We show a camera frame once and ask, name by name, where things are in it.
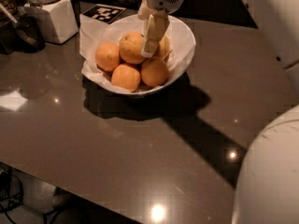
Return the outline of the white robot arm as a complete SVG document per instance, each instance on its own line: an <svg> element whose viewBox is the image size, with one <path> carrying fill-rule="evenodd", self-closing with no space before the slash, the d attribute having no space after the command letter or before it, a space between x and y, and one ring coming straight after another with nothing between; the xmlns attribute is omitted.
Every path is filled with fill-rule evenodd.
<svg viewBox="0 0 299 224"><path fill-rule="evenodd" d="M235 0L186 0L200 49L194 67L144 100L163 136L142 159L142 224L232 224L237 179L257 133L297 105L292 85L259 31L228 25Z"/></svg>

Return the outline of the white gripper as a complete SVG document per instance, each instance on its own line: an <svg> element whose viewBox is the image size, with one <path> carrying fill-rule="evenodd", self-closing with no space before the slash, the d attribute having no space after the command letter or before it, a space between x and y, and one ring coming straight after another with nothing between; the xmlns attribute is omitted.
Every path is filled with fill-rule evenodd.
<svg viewBox="0 0 299 224"><path fill-rule="evenodd" d="M137 17L145 21L141 55L151 58L169 26L168 14L177 11L184 0L142 0Z"/></svg>

